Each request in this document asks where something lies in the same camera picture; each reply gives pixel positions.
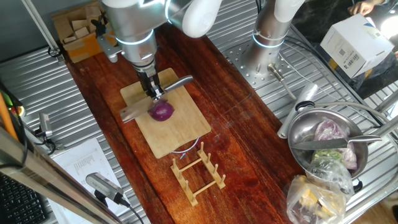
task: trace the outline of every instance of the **knife handle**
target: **knife handle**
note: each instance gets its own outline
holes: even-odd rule
[[[164,91],[166,93],[170,92],[170,91],[172,91],[172,90],[174,90],[174,89],[176,89],[176,88],[178,88],[180,86],[183,86],[183,85],[185,85],[187,83],[190,83],[192,81],[193,81],[193,77],[191,75],[187,75],[185,77],[182,77],[182,78],[178,79],[175,83],[172,83],[169,86],[165,87]]]
[[[375,135],[363,135],[363,136],[356,136],[347,139],[348,143],[350,142],[374,142],[374,141],[382,141],[380,136]]]

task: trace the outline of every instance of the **wooden cutting board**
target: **wooden cutting board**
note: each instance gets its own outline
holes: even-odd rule
[[[172,68],[168,68],[159,72],[159,80],[162,86],[167,86],[178,80],[178,76]],[[120,94],[128,106],[147,97],[139,82],[124,87]],[[139,129],[157,159],[211,131],[184,86],[167,93],[167,98],[175,110],[168,120],[155,121],[148,113],[136,118]]]

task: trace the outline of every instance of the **person's hand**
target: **person's hand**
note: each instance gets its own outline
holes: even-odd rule
[[[357,2],[354,6],[348,8],[348,12],[353,16],[360,13],[362,16],[369,14],[375,5],[381,4],[384,1],[381,0],[367,0],[363,2]]]

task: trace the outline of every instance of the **paper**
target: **paper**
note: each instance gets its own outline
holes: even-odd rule
[[[104,152],[96,139],[91,139],[73,149],[63,153],[53,160],[65,169],[74,179],[76,179],[85,189],[94,195],[95,189],[86,183],[86,176],[98,172],[108,180],[120,186]],[[49,200],[51,208],[59,224],[90,224],[79,215],[67,210],[63,206]],[[117,205],[110,199],[106,199],[108,208],[117,216],[127,212],[129,209],[123,205]]]

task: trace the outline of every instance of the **white box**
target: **white box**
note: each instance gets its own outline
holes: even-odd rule
[[[357,14],[332,25],[321,47],[353,78],[383,61],[394,45]]]

